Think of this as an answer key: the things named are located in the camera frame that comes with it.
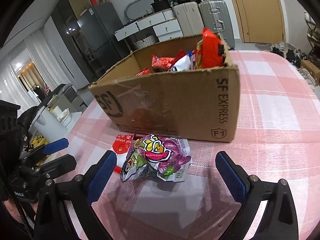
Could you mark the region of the person's left hand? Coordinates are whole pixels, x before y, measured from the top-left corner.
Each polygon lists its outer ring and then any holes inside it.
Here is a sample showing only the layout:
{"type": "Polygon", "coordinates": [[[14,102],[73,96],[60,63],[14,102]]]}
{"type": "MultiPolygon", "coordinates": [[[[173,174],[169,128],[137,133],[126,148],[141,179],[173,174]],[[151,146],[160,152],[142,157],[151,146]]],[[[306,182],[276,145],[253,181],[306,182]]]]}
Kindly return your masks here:
{"type": "Polygon", "coordinates": [[[18,213],[17,207],[13,200],[1,202],[1,222],[5,224],[22,224],[22,219],[18,213]]]}

